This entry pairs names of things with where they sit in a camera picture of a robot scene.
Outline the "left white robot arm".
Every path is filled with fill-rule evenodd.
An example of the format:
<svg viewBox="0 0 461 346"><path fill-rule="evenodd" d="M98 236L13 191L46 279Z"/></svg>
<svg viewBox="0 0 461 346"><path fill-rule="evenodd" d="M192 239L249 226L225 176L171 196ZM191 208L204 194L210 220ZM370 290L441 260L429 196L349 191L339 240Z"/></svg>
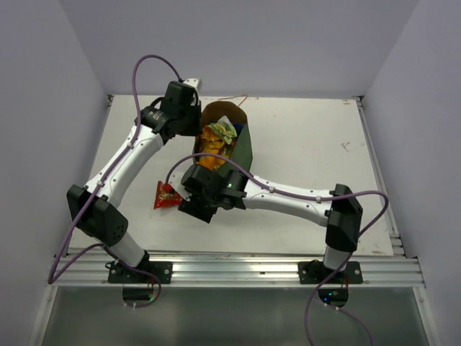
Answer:
<svg viewBox="0 0 461 346"><path fill-rule="evenodd" d="M124 274L134 283L148 278L150 266L118 208L138 173L168 140L198 135L200 84L199 79L170 82L164 96L138 111L127 139L99 173L83 187L73 185L67 192L73 226L124 262Z"/></svg>

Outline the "red snack packet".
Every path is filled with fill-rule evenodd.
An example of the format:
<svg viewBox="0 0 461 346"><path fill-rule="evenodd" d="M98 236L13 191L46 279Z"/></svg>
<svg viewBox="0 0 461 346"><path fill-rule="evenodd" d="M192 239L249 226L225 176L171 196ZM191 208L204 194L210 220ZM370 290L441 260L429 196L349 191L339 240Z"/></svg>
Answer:
<svg viewBox="0 0 461 346"><path fill-rule="evenodd" d="M170 184L158 181L154 209L176 207L181 204L182 200L181 195Z"/></svg>

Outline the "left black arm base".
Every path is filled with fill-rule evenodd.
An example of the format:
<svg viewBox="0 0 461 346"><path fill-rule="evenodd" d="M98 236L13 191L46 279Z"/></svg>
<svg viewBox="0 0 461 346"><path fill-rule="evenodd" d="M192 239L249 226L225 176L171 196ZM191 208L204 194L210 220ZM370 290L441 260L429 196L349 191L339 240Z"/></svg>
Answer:
<svg viewBox="0 0 461 346"><path fill-rule="evenodd" d="M169 284L173 273L173 263L167 261L149 261L142 263L140 268L130 269L120 262L108 262L105 267L109 270L109 283L141 284L160 283Z"/></svg>

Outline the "yellow mango candy bag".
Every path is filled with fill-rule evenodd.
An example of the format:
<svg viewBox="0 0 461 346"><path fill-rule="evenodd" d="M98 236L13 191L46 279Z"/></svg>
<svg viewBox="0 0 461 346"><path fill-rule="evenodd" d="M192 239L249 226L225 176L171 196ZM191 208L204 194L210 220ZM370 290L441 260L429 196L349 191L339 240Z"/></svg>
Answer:
<svg viewBox="0 0 461 346"><path fill-rule="evenodd" d="M202 129L200 135L199 152L206 154L217 154L225 158L230 158L236 145L237 138L234 138L231 144L226 144L222 139L215 135L208 125ZM205 168L215 171L224 165L225 160L215 156L201 156L198 164Z"/></svg>

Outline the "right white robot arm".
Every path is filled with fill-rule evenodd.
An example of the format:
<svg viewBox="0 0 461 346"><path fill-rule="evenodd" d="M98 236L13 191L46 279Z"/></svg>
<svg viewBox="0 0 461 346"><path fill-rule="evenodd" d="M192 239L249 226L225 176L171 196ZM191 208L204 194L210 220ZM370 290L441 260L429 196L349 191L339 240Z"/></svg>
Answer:
<svg viewBox="0 0 461 346"><path fill-rule="evenodd" d="M270 182L239 169L222 176L198 164L173 174L169 183L183 199L180 211L206 223L220 208L237 208L274 211L324 227L321 274L327 282L337 283L346 275L346 264L357 250L363 208L346 185L309 190Z"/></svg>

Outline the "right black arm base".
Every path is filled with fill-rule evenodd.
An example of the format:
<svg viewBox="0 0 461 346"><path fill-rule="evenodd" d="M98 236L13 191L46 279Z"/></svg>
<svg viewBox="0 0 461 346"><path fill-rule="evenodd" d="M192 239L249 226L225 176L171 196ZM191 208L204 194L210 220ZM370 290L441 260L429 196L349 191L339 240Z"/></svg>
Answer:
<svg viewBox="0 0 461 346"><path fill-rule="evenodd" d="M333 270L328 269L321 261L311 260L299 262L297 273L301 284L319 284L327 278ZM337 272L327 284L362 284L362 270L358 262L348 262L346 267Z"/></svg>

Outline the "light green snack packet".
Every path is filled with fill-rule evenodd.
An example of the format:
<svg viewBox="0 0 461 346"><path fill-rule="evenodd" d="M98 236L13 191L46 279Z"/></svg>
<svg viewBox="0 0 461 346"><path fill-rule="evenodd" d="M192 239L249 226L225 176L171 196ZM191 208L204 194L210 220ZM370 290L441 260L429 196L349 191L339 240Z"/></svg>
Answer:
<svg viewBox="0 0 461 346"><path fill-rule="evenodd" d="M226 115L222 116L216 123L211 123L208 127L228 145L231 144L234 138L238 137L234 125Z"/></svg>

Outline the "blue Doritos chip bag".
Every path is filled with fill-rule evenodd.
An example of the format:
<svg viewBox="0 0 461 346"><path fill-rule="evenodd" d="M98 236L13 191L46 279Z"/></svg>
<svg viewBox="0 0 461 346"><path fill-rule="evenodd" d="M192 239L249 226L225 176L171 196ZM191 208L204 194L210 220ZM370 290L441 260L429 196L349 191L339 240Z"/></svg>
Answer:
<svg viewBox="0 0 461 346"><path fill-rule="evenodd" d="M241 131L243 130L243 127L245 126L244 124L240 124L240 123L234 123L233 124L235 130L236 130L236 133L237 135L239 136Z"/></svg>

